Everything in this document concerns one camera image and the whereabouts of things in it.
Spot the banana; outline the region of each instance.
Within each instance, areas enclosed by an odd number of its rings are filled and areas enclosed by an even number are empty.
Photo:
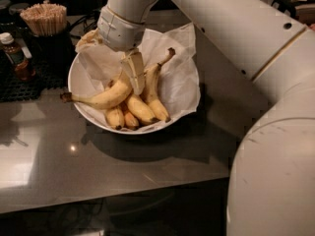
[[[102,110],[109,127],[121,130],[125,126],[125,119],[120,105]]]
[[[152,109],[135,93],[130,93],[125,99],[130,112],[138,118],[141,124],[150,125],[158,121]]]
[[[71,92],[64,92],[60,94],[60,98],[63,102],[82,102],[95,109],[107,109],[120,104],[131,93],[131,91],[132,86],[129,78],[122,70],[114,85],[97,95],[92,97],[80,97],[79,95],[74,95]]]
[[[125,126],[130,130],[138,130],[139,129],[139,121],[138,119],[130,112],[125,102],[122,102],[121,109],[125,118]]]
[[[146,81],[145,88],[141,94],[141,99],[148,104],[148,106],[153,110],[156,117],[160,121],[169,122],[170,116],[161,103],[158,97],[158,77],[160,74],[161,67],[168,62],[175,55],[175,50],[173,48],[168,49],[168,55],[160,62],[155,63],[146,69]]]

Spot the peeled banana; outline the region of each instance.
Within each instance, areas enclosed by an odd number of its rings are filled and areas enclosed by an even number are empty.
[[[81,52],[83,49],[93,45],[102,45],[102,37],[98,33],[98,28],[90,30],[76,44],[76,52]]]
[[[138,118],[141,124],[150,125],[158,121],[152,109],[135,93],[125,99],[125,103],[130,112]]]
[[[106,123],[114,130],[121,130],[125,126],[125,118],[120,105],[102,110]]]
[[[146,69],[146,80],[145,80],[145,88],[141,94],[141,99],[146,102],[149,107],[153,110],[156,117],[160,121],[169,122],[170,116],[165,108],[165,106],[161,103],[158,97],[158,78],[160,74],[161,67],[168,62],[175,55],[175,50],[173,48],[168,49],[168,55],[160,62],[150,66]]]
[[[71,92],[64,92],[60,95],[63,102],[83,102],[95,109],[107,109],[117,106],[131,93],[132,86],[127,74],[122,70],[118,80],[114,85],[97,95],[92,97],[81,97]]]

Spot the bottle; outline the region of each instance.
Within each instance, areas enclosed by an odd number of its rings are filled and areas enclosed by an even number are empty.
[[[12,16],[9,14],[10,0],[0,0],[0,30],[8,32],[12,29]]]
[[[22,38],[25,42],[28,42],[30,35],[28,33],[29,28],[27,23],[21,18],[21,12],[28,8],[30,4],[19,3],[13,4],[9,7],[9,14],[12,16],[15,23],[16,36],[15,38]]]
[[[31,61],[26,57],[21,45],[8,33],[0,34],[3,50],[11,61],[14,73],[23,82],[31,81],[35,76],[35,70]]]

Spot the stainless steel counter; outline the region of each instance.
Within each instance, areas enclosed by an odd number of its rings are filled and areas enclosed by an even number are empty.
[[[148,18],[149,28],[160,31],[188,22],[178,11]],[[238,142],[268,104],[196,35],[200,109],[159,132],[103,131],[61,102],[66,88],[0,103],[0,213],[228,177]]]

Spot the white bowl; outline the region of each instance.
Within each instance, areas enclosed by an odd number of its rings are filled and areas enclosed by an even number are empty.
[[[150,126],[141,127],[136,131],[126,128],[114,130],[107,125],[100,111],[79,102],[74,103],[75,107],[88,121],[96,126],[113,133],[124,135],[142,135],[156,132],[170,126],[184,115],[196,111],[200,99],[199,77],[192,57],[187,57],[186,46],[183,46],[183,44],[179,43],[176,39],[168,39],[166,33],[162,34],[154,30],[146,29],[143,42],[139,46],[139,49],[143,54],[146,66],[158,62],[161,57],[163,58],[166,53],[165,51],[169,47],[175,49],[176,55],[162,67],[160,80],[158,82],[158,93],[161,101],[169,111],[171,121],[167,123],[160,121]],[[116,62],[117,66],[119,66],[120,53],[113,52],[103,45],[89,48],[94,48],[96,53],[100,51],[99,48],[104,48],[101,49],[101,51],[104,50],[107,52],[106,57],[111,59],[111,64]],[[74,94],[93,95],[96,93],[95,80],[91,79],[91,76],[89,76],[89,72],[87,72],[89,65],[83,62],[84,59],[81,58],[81,55],[83,54],[77,54],[70,68],[68,89]],[[106,75],[104,75],[100,80],[104,81],[110,79],[111,78],[107,78]]]

